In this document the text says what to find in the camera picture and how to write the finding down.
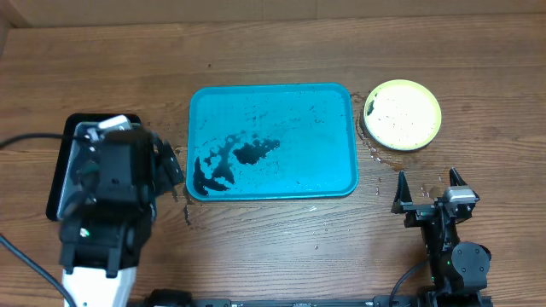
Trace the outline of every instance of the wire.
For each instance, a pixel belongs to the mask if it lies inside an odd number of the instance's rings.
[[[18,136],[13,136],[13,137],[10,137],[9,139],[1,141],[0,149],[4,149],[7,146],[13,143],[16,143],[18,141],[35,139],[35,138],[51,138],[51,139],[57,139],[57,140],[68,139],[68,140],[77,140],[77,141],[86,141],[86,142],[89,141],[88,139],[82,136],[65,136],[58,133],[26,133],[26,134],[22,134]]]
[[[6,239],[2,234],[0,234],[0,243],[2,243],[3,246],[5,246],[8,251],[12,252],[17,258],[19,258],[22,262],[24,262],[26,265],[31,267],[31,269],[34,269],[38,274],[40,274],[46,281],[48,281],[57,291],[59,291],[62,296],[65,298],[65,300],[68,302],[68,305],[70,307],[78,307],[76,305],[76,302],[74,302],[74,299],[70,295],[70,293],[66,290],[65,287],[62,286],[61,283],[55,277],[53,277],[50,273],[48,273],[44,268],[36,264],[34,261],[32,261],[27,255],[25,255],[22,251],[18,250],[17,247],[15,247],[11,242]]]
[[[408,279],[408,277],[413,275],[416,271],[418,271],[420,268],[425,266],[425,264],[427,264],[427,263],[428,263],[428,258],[426,260],[423,260],[423,261],[419,262],[418,264],[416,264],[413,268],[409,269],[404,275],[402,275],[402,277],[400,277],[400,279],[398,280],[396,285],[394,285],[394,288],[391,291],[391,295],[389,296],[389,307],[392,307],[392,304],[394,302],[394,295],[396,294],[396,292],[400,288],[400,285],[402,285],[402,283],[406,279]]]

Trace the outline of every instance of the rectangular tray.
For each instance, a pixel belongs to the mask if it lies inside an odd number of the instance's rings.
[[[204,88],[188,130],[187,186],[198,200],[343,196],[357,186],[351,98],[340,84]]]

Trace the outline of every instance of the wood surface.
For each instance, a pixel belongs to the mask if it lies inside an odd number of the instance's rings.
[[[546,13],[546,0],[0,0],[17,27]]]
[[[455,166],[482,199],[458,230],[492,252],[485,294],[496,306],[545,306],[545,29],[546,14],[14,29],[0,59],[0,138],[61,132],[76,112],[137,113],[185,165],[189,100],[204,86],[338,82],[357,120],[376,85],[413,80],[442,109],[428,147],[394,153],[357,139],[360,180],[345,198],[161,198],[132,297],[162,287],[237,300],[389,293],[425,257],[420,230],[390,213],[397,171],[427,203]],[[44,215],[58,147],[0,152],[0,225],[60,278],[59,224]],[[0,305],[59,306],[60,295],[2,249]]]

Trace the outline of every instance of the wooden tabletop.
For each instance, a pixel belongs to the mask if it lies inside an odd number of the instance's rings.
[[[61,132],[76,112],[136,113],[185,165],[189,100],[204,86],[337,82],[357,120],[376,85],[413,80],[442,109],[428,147],[394,153],[358,138],[360,182],[340,199],[159,199],[132,297],[165,287],[197,298],[387,294],[425,257],[420,230],[390,213],[398,171],[427,203],[455,166],[481,197],[458,230],[492,252],[484,293],[496,306],[546,305],[545,29],[546,14],[15,29],[0,59],[0,138]],[[59,224],[44,215],[58,148],[0,152],[0,229],[60,278]],[[429,283],[423,270],[401,293]],[[61,304],[3,249],[0,302]]]

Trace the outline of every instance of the black cable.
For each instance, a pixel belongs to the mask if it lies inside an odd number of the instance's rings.
[[[396,292],[398,291],[398,289],[400,288],[400,285],[402,285],[402,283],[408,278],[410,277],[412,274],[414,274],[417,270],[419,270],[420,268],[422,268],[423,266],[425,266],[425,264],[428,263],[428,259],[426,260],[423,260],[421,262],[419,262],[418,264],[416,264],[413,268],[409,269],[409,271],[406,272],[406,274],[402,275],[402,277],[400,277],[400,279],[398,280],[398,282],[396,283],[396,285],[394,285],[394,288],[392,289],[391,291],[391,295],[389,296],[389,307],[392,307],[392,303],[394,301],[394,295],[396,294]]]
[[[34,139],[34,138],[51,138],[51,139],[57,139],[57,140],[68,139],[68,140],[77,140],[77,141],[86,141],[86,142],[89,141],[88,139],[82,136],[65,136],[58,133],[26,133],[26,134],[22,134],[18,136],[13,136],[6,140],[1,141],[0,149],[4,149],[7,146],[18,141]]]
[[[40,274],[46,281],[48,281],[53,287],[59,291],[62,296],[65,298],[65,300],[68,302],[68,305],[70,307],[78,307],[76,305],[76,302],[74,302],[74,299],[70,295],[70,293],[66,290],[65,287],[62,286],[55,277],[53,277],[50,273],[48,273],[44,268],[36,264],[34,261],[32,261],[27,255],[25,255],[22,251],[18,250],[17,247],[15,247],[11,242],[6,239],[2,234],[0,234],[0,243],[2,243],[3,246],[5,246],[8,251],[12,252],[17,258],[19,258],[22,262],[24,262],[26,265],[31,267],[31,269],[34,269],[38,274]]]

